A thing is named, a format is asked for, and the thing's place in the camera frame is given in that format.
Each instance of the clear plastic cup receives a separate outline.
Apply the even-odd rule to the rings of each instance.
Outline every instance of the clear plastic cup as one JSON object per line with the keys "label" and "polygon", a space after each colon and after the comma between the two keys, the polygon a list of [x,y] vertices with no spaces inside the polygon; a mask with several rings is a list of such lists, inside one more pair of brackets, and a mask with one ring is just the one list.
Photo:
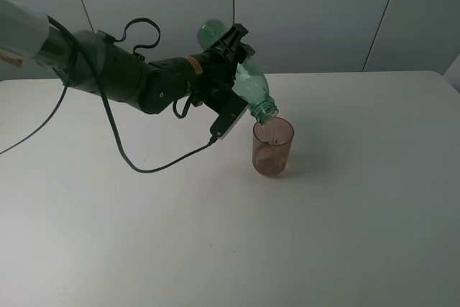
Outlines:
{"label": "clear plastic cup", "polygon": [[253,128],[252,165],[265,176],[280,174],[286,167],[294,129],[284,119],[273,118],[266,124],[256,123]]}

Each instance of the white table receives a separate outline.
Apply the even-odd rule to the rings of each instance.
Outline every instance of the white table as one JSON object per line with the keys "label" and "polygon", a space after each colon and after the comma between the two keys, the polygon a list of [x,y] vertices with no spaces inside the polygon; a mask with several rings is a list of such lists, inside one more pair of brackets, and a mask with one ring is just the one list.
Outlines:
{"label": "white table", "polygon": [[[116,151],[101,100],[69,91],[0,157],[0,305],[459,306],[460,95],[439,75],[270,75],[295,128],[285,176],[251,164],[247,114],[153,175]],[[58,81],[0,83],[0,143]],[[205,144],[212,111],[113,104],[143,168]]]}

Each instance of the bottle neck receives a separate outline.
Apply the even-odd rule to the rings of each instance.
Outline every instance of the bottle neck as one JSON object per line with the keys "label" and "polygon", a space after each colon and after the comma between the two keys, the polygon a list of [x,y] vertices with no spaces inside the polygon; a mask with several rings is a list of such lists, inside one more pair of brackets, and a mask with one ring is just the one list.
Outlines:
{"label": "bottle neck", "polygon": [[264,101],[256,105],[250,105],[249,110],[251,111],[251,115],[260,124],[265,124],[271,118],[278,115],[278,108],[276,107],[275,100],[269,95],[265,96]]}

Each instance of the black cable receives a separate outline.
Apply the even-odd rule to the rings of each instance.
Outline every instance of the black cable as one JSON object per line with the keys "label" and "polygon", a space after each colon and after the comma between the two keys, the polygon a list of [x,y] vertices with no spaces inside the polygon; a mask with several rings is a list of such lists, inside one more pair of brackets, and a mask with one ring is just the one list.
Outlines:
{"label": "black cable", "polygon": [[31,134],[29,134],[27,137],[25,137],[24,139],[20,140],[18,143],[16,143],[15,145],[12,145],[11,147],[9,147],[8,149],[5,149],[3,150],[2,152],[0,152],[0,155],[4,154],[5,152],[8,152],[10,151],[11,149],[17,147],[18,145],[22,144],[23,142],[25,142],[26,140],[28,140],[31,136],[33,136],[34,134],[36,134],[37,132],[39,132],[50,120],[51,118],[55,115],[56,111],[58,111],[61,103],[63,102],[64,100],[64,97],[65,97],[65,93],[67,93],[67,89],[68,89],[68,84],[64,85],[64,90],[63,90],[63,93],[60,95],[60,98],[59,98],[59,101],[57,102],[55,108],[52,110],[51,114],[48,116],[48,118],[46,118],[46,120],[43,122],[43,124],[41,124],[40,126],[38,126],[38,128],[33,131]]}
{"label": "black cable", "polygon": [[121,37],[120,40],[115,40],[115,42],[123,42],[127,39],[127,30],[130,26],[132,26],[133,24],[136,24],[136,23],[148,23],[150,24],[152,27],[154,27],[157,32],[158,32],[158,38],[157,38],[157,41],[155,41],[155,43],[151,44],[151,45],[135,45],[133,50],[132,50],[132,53],[136,53],[136,49],[137,48],[146,48],[146,49],[151,49],[151,48],[155,48],[158,46],[158,44],[160,43],[160,39],[161,39],[161,30],[160,30],[160,27],[158,27],[158,24],[156,24],[155,22],[153,22],[151,19],[148,19],[148,18],[145,18],[145,17],[141,17],[141,18],[136,18],[136,19],[133,19],[132,21],[128,22],[128,24],[124,27],[124,31],[123,31],[123,36]]}
{"label": "black cable", "polygon": [[106,110],[107,118],[109,118],[109,123],[112,128],[112,132],[114,133],[115,141],[116,141],[116,146],[118,147],[118,151],[120,152],[120,155],[123,157],[124,161],[128,164],[129,167],[131,167],[133,170],[136,170],[138,173],[156,173],[159,172],[160,170],[166,169],[182,160],[184,160],[187,157],[190,157],[191,155],[194,155],[202,150],[205,150],[207,147],[210,147],[212,144],[214,144],[217,141],[217,138],[212,137],[210,138],[208,144],[199,147],[197,150],[194,150],[192,152],[189,152],[188,154],[183,155],[182,157],[179,157],[175,161],[172,161],[171,163],[168,163],[167,165],[163,165],[162,167],[158,167],[155,169],[151,170],[143,170],[138,167],[136,167],[133,162],[127,157],[127,154],[124,152],[123,144],[121,143],[120,135],[118,132],[118,129],[116,128],[115,124],[115,119],[114,115],[112,114],[112,110],[110,109],[109,105],[109,100],[107,99],[107,94],[104,90],[104,87],[102,86],[101,80],[99,79],[98,73],[96,72],[96,68],[94,67],[94,64],[91,62],[91,59],[89,58],[88,54],[86,51],[81,47],[81,44],[79,41],[63,26],[61,23],[53,19],[52,17],[48,16],[48,20],[52,26],[57,28],[62,32],[62,34],[69,39],[76,50],[80,52],[82,55],[83,59],[86,61],[86,64],[88,65],[89,69],[91,70],[91,73],[93,74],[94,80],[96,81],[96,85],[98,86],[99,93],[101,94],[101,99],[103,103],[103,107]]}
{"label": "black cable", "polygon": [[192,104],[192,100],[193,100],[193,97],[190,95],[187,98],[187,101],[185,102],[182,114],[179,114],[179,112],[178,112],[178,102],[174,101],[172,103],[172,111],[174,112],[174,115],[176,115],[176,117],[179,118],[179,119],[184,119],[187,116],[188,110],[190,109],[190,105]]}

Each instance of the green plastic bottle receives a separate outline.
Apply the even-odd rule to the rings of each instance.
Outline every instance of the green plastic bottle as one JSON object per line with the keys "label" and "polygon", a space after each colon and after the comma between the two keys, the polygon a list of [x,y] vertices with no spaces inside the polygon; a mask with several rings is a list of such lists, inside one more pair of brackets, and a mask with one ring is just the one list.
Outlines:
{"label": "green plastic bottle", "polygon": [[[217,19],[207,21],[198,30],[198,43],[202,49],[207,50],[227,31],[228,28],[223,22]],[[259,123],[265,124],[278,115],[275,100],[270,96],[267,79],[254,64],[253,59],[247,58],[242,64],[238,64],[233,91],[247,101],[251,115]]]}

